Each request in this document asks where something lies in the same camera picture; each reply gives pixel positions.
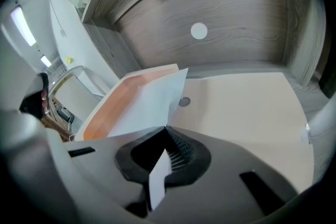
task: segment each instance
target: wall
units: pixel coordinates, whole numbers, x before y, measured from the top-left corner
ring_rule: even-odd
[[[29,46],[15,26],[10,13],[21,6],[29,28],[36,39],[33,46]],[[42,72],[47,67],[40,61],[45,55],[50,61],[58,57],[58,51],[51,28],[49,0],[6,0],[1,6],[1,24],[15,43],[25,60],[37,71]]]
[[[51,0],[50,16],[61,59],[65,61],[69,56],[76,61],[66,64],[68,68],[83,65],[89,72],[83,73],[79,79],[93,93],[103,94],[102,87],[97,87],[97,81],[112,88],[119,79],[94,47],[73,5],[68,0]]]
[[[34,69],[23,59],[0,31],[0,109],[18,110],[36,77]]]

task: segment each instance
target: gray plastic surface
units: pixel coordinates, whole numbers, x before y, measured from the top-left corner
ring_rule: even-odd
[[[67,142],[64,146],[67,151],[89,146],[96,150],[86,155],[74,157],[71,161],[77,170],[100,192],[125,208],[129,204],[141,200],[143,187],[138,183],[125,180],[116,167],[114,156],[121,146],[141,137],[150,130],[106,139]]]
[[[13,182],[36,208],[56,222],[78,223],[75,204],[50,153],[48,129],[33,116],[20,112],[0,112],[0,119],[0,149]],[[52,134],[60,138],[57,132]]]
[[[128,140],[136,139],[139,135],[141,134],[130,134],[128,138],[125,136],[122,141],[120,141],[120,144],[127,143]],[[129,202],[135,200],[139,194],[140,187],[135,183],[127,182],[118,175],[116,176],[118,180],[110,182],[111,188],[108,190],[104,188],[104,183],[99,182],[107,182],[106,173],[111,171],[109,166],[114,165],[113,158],[110,158],[113,154],[102,153],[100,155],[100,157],[107,156],[107,160],[96,158],[97,162],[103,161],[106,162],[107,165],[104,167],[100,166],[102,169],[97,171],[97,175],[94,177],[91,176],[92,172],[87,173],[88,170],[93,169],[93,162],[86,162],[87,158],[81,158],[81,161],[77,159],[77,161],[74,162],[74,160],[80,158],[80,156],[71,158],[68,154],[68,150],[92,146],[96,149],[96,152],[87,154],[87,157],[93,157],[95,153],[102,151],[103,147],[100,147],[101,145],[106,142],[109,144],[109,139],[63,143],[57,132],[49,129],[48,140],[61,180],[75,202],[80,223],[150,223],[129,213],[118,204],[118,202],[126,204],[126,197],[129,197]],[[111,144],[104,147],[104,149],[109,150],[110,147]],[[124,193],[117,192],[120,195],[118,197],[116,195],[117,193],[113,193],[112,195],[110,193],[111,189],[132,185],[134,188],[128,191],[125,189]]]
[[[233,143],[183,129],[167,128],[203,143],[210,167],[194,184],[168,188],[148,219],[155,223],[250,223],[264,217],[239,174],[254,170],[285,202],[297,194],[275,170]]]

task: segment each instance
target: ceiling light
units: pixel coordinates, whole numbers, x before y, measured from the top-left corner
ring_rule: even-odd
[[[47,67],[51,66],[51,62],[47,59],[45,55],[43,55],[41,58],[42,63],[44,63]]]
[[[16,7],[11,12],[11,17],[16,25],[17,29],[20,31],[23,38],[27,41],[27,43],[32,46],[36,43],[32,32],[30,31],[25,16],[23,15],[21,7]]]
[[[203,39],[208,34],[208,28],[205,24],[196,23],[191,27],[191,35],[196,39]]]

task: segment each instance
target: white circle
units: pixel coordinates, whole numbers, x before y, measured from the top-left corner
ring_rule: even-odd
[[[206,28],[205,24],[196,23],[191,27],[191,35],[196,39],[203,39],[208,34],[208,28]]]

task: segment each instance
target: paper sheet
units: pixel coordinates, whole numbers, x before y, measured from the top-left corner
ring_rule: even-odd
[[[166,126],[179,105],[187,72],[188,69],[183,69],[143,86],[108,136]]]
[[[157,161],[149,174],[149,196],[152,210],[154,210],[165,196],[164,179],[172,173],[170,158],[166,150]]]

